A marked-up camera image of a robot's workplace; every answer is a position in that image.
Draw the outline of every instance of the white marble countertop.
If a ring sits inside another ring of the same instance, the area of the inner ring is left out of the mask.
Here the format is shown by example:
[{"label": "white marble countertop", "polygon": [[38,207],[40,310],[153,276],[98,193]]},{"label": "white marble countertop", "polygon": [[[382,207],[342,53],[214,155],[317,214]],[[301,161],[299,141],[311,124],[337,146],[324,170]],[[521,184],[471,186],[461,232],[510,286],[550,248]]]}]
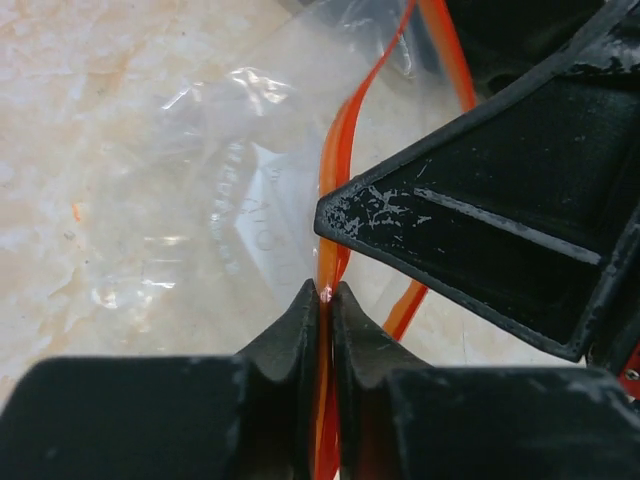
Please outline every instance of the white marble countertop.
[{"label": "white marble countertop", "polygon": [[[0,5],[0,405],[42,358],[231,353],[277,316],[278,302],[250,280],[240,289],[225,283],[220,252],[209,251],[210,231],[181,214],[172,221],[190,232],[191,243],[175,288],[160,286],[155,296],[145,290],[135,308],[120,308],[97,285],[111,258],[100,239],[116,238],[114,225],[127,227],[118,231],[122,258],[135,263],[148,251],[128,240],[140,236],[138,228],[155,228],[153,215],[171,215],[159,201],[136,217],[113,189],[105,193],[108,172],[134,161],[119,146],[149,138],[149,103],[189,82],[215,82],[289,17],[280,4],[257,0]],[[357,169],[403,146],[411,119],[402,100],[389,101],[392,90],[393,81],[374,85],[359,126]],[[450,112],[432,113],[434,125]],[[374,127],[384,122],[393,128],[381,135]],[[174,186],[175,172],[157,172],[135,184],[147,201],[169,198]],[[163,235],[154,238],[172,245],[183,238],[180,231]],[[350,268],[356,294],[374,309],[389,270],[362,259]],[[433,364],[559,362],[436,294],[404,344]]]}]

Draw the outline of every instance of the transparent plastic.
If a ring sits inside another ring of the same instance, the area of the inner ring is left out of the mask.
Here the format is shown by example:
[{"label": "transparent plastic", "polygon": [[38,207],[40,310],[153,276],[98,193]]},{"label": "transparent plastic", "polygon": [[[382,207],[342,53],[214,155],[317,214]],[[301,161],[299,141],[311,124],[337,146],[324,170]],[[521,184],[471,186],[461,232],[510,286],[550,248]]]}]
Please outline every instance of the transparent plastic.
[{"label": "transparent plastic", "polygon": [[[392,7],[315,2],[220,81],[158,100],[135,143],[106,144],[87,228],[107,352],[234,352],[314,277],[325,137],[393,38],[403,5]],[[410,30],[394,57],[358,117],[353,173],[459,113],[446,77],[421,68]],[[378,321],[408,284],[360,256],[345,279]]]}]

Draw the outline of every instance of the clamp jaw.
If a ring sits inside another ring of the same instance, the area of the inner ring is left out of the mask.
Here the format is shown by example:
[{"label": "clamp jaw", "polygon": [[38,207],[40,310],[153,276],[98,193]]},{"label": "clamp jaw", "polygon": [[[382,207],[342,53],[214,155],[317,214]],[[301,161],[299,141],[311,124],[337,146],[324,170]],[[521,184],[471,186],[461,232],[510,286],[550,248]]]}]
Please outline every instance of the clamp jaw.
[{"label": "clamp jaw", "polygon": [[[309,280],[234,356],[37,365],[0,417],[2,478],[310,479],[318,314]],[[346,478],[638,478],[640,417],[608,373],[434,368],[346,284],[332,317]]]}]

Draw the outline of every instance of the black plastic part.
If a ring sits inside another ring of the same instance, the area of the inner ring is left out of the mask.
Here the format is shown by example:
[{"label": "black plastic part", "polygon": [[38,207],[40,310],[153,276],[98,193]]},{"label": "black plastic part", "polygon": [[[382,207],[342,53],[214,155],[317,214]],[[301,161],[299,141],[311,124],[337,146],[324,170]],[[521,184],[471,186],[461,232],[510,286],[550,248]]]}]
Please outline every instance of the black plastic part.
[{"label": "black plastic part", "polygon": [[[232,357],[57,359],[0,417],[2,480],[310,479],[318,296]],[[345,479],[636,479],[640,417],[581,369],[435,369],[341,284],[333,304]]]},{"label": "black plastic part", "polygon": [[334,302],[341,478],[639,478],[640,418],[609,374],[432,368],[345,284]]},{"label": "black plastic part", "polygon": [[587,355],[587,364],[614,375],[622,373],[640,343],[640,255],[636,254],[620,294],[611,305],[610,321],[600,328]]},{"label": "black plastic part", "polygon": [[562,47],[604,0],[447,0],[476,89],[491,96]]},{"label": "black plastic part", "polygon": [[56,359],[0,417],[2,480],[309,479],[318,297],[233,357]]},{"label": "black plastic part", "polygon": [[637,3],[322,198],[316,232],[578,360],[640,245]]}]

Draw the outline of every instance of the plastic bag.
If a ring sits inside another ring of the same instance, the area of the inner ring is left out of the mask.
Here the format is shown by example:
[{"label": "plastic bag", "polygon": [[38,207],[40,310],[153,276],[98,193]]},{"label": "plastic bag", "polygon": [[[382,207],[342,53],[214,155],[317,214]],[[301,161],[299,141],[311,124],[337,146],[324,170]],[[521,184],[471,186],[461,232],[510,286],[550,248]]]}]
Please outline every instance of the plastic bag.
[{"label": "plastic bag", "polygon": [[[88,217],[105,353],[231,353],[284,311],[315,273],[325,136],[402,7],[316,2],[219,82],[158,101],[135,144],[109,147]],[[399,48],[409,70],[374,81],[358,118],[356,173],[459,112],[448,80],[420,68],[410,31]],[[346,278],[382,321],[404,277],[354,260]]]}]

